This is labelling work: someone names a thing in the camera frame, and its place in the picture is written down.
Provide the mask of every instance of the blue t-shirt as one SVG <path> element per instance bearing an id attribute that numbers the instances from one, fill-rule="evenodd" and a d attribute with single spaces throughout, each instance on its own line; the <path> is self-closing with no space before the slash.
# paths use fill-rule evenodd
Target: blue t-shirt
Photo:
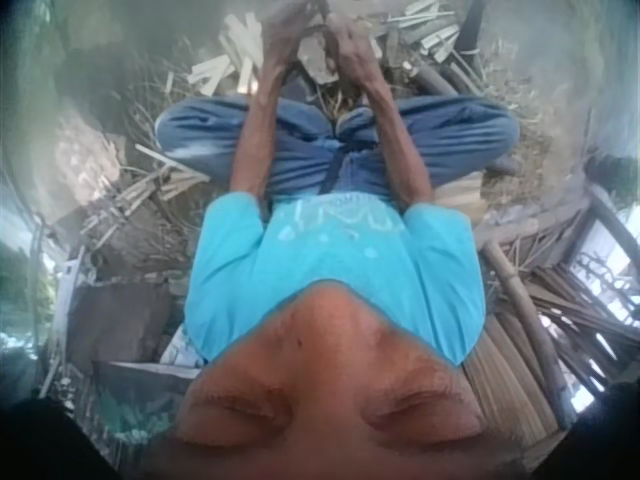
<path id="1" fill-rule="evenodd" d="M 335 193 L 278 205 L 265 226 L 255 198 L 209 207 L 185 325 L 213 360 L 276 308 L 336 281 L 454 365 L 478 340 L 485 301 L 469 219 L 428 204 L 404 216 L 377 197 Z"/>

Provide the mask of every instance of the blue jeans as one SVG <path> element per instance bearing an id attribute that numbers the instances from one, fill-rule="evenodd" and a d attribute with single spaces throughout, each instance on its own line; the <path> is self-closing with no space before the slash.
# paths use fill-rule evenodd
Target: blue jeans
<path id="1" fill-rule="evenodd" d="M 434 187 L 483 169 L 519 137 L 511 114 L 477 97 L 415 97 L 397 105 Z M 169 158 L 228 182 L 247 108 L 246 97 L 184 100 L 158 118 L 158 145 Z M 281 99 L 268 194 L 278 201 L 324 193 L 327 185 L 391 199 L 373 112 L 357 108 L 334 129 L 317 108 Z"/>

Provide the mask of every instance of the hand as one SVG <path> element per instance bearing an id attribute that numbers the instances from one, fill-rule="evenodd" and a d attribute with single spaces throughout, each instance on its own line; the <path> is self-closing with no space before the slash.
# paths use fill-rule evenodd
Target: hand
<path id="1" fill-rule="evenodd" d="M 296 59 L 302 34 L 315 14 L 309 0 L 280 2 L 262 24 L 265 65 L 286 68 Z"/>
<path id="2" fill-rule="evenodd" d="M 338 58 L 334 60 L 341 73 L 365 93 L 374 85 L 385 83 L 371 40 L 364 28 L 351 19 L 334 13 L 327 17 L 327 27 L 337 43 Z"/>

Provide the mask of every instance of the man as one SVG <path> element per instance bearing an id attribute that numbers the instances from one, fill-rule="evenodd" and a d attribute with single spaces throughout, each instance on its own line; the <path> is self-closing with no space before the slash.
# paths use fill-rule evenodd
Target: man
<path id="1" fill-rule="evenodd" d="M 434 206 L 433 189 L 506 153 L 517 124 L 478 99 L 394 103 L 368 36 L 330 15 L 340 72 L 370 105 L 334 133 L 313 107 L 279 101 L 314 14 L 308 3 L 265 25 L 248 111 L 245 100 L 197 99 L 159 119 L 165 153 L 229 176 L 230 193 L 206 214 L 186 305 L 187 331 L 211 365 L 145 471 L 510 472 L 512 449 L 487 432 L 456 369 L 485 315 L 471 226 Z M 274 206 L 265 222 L 267 194 Z"/>

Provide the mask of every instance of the dirt ground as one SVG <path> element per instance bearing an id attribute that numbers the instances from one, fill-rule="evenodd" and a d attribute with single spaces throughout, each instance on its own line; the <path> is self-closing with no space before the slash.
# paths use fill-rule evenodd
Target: dirt ground
<path id="1" fill-rule="evenodd" d="M 336 8 L 355 13 L 366 8 L 397 13 L 409 3 L 334 2 Z M 459 21 L 469 3 L 442 2 L 455 9 Z M 519 118 L 522 131 L 512 153 L 521 174 L 485 179 L 483 196 L 494 210 L 538 205 L 563 195 L 569 185 L 580 182 L 582 152 L 589 144 L 618 154 L 633 152 L 638 42 L 632 3 L 489 2 L 480 44 L 487 95 Z M 85 219 L 105 209 L 101 193 L 121 189 L 153 167 L 133 150 L 133 143 L 152 147 L 157 115 L 194 94 L 185 82 L 171 95 L 158 95 L 168 71 L 186 72 L 195 62 L 218 54 L 217 31 L 224 17 L 259 12 L 264 3 L 33 4 L 15 26 L 21 40 L 14 58 L 18 115 L 10 161 L 28 201 L 49 224 L 58 226 L 62 242 L 73 244 L 83 241 L 79 232 Z M 83 125 L 74 128 L 78 117 Z M 91 171 L 97 164 L 107 179 L 102 186 L 97 180 L 101 175 Z M 171 202 L 145 202 L 127 228 L 110 237 L 102 249 L 108 261 L 100 265 L 112 272 L 186 268 L 202 212 L 218 191 L 203 187 Z M 89 233 L 90 241 L 97 243 L 110 228 L 109 222 L 101 222 Z"/>

